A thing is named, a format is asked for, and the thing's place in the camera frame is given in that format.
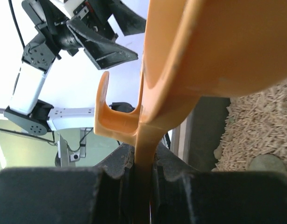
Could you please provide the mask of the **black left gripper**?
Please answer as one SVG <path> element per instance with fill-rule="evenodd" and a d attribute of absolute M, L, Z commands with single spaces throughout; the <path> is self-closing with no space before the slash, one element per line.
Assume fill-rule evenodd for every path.
<path fill-rule="evenodd" d="M 50 0 L 24 0 L 22 8 L 38 32 L 24 47 L 24 56 L 58 56 L 61 50 L 74 56 L 82 48 L 99 70 L 138 59 L 136 52 L 115 43 L 108 18 L 114 15 L 124 36 L 144 33 L 146 19 L 121 0 L 85 0 L 72 18 Z"/>

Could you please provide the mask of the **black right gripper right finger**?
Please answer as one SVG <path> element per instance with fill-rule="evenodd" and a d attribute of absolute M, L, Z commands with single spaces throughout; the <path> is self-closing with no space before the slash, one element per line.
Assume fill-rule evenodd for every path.
<path fill-rule="evenodd" d="M 287 177 L 199 172 L 163 144 L 152 168 L 154 224 L 287 224 Z"/>

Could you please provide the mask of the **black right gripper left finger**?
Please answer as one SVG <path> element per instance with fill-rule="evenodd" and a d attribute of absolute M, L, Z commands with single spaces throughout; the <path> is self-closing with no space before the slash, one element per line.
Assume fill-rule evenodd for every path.
<path fill-rule="evenodd" d="M 130 224 L 134 148 L 93 167 L 0 171 L 0 224 Z"/>

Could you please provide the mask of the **dark translucent litter box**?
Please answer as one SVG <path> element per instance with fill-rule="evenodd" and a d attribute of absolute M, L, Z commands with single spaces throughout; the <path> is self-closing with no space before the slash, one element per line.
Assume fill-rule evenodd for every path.
<path fill-rule="evenodd" d="M 287 169 L 287 80 L 245 97 L 203 97 L 186 124 L 179 155 L 198 171 L 248 171 L 264 154 Z"/>

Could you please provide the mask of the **yellow plastic litter scoop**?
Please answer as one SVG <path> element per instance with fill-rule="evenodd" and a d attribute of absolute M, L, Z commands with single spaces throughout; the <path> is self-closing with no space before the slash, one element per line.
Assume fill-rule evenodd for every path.
<path fill-rule="evenodd" d="M 134 218 L 150 219 L 151 169 L 162 136 L 201 96 L 241 97 L 287 78 L 287 0 L 152 0 L 145 29 L 139 101 L 131 113 L 97 90 L 94 132 L 135 147 Z"/>

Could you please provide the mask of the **green litter clump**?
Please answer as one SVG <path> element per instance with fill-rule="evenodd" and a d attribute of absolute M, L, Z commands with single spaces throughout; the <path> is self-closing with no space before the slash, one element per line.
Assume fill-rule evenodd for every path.
<path fill-rule="evenodd" d="M 272 154 L 258 155 L 252 159 L 248 171 L 267 171 L 287 174 L 286 166 L 282 159 Z"/>

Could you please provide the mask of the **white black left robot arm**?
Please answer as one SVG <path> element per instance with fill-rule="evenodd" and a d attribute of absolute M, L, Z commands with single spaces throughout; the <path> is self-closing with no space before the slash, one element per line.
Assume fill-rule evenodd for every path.
<path fill-rule="evenodd" d="M 125 36 L 145 32 L 146 19 L 120 0 L 24 0 L 22 8 L 37 35 L 23 47 L 22 64 L 4 116 L 28 136 L 67 128 L 92 129 L 93 108 L 57 108 L 39 99 L 45 79 L 64 50 L 74 56 L 83 49 L 99 70 L 138 59 L 138 54 L 116 43 L 113 16 Z"/>

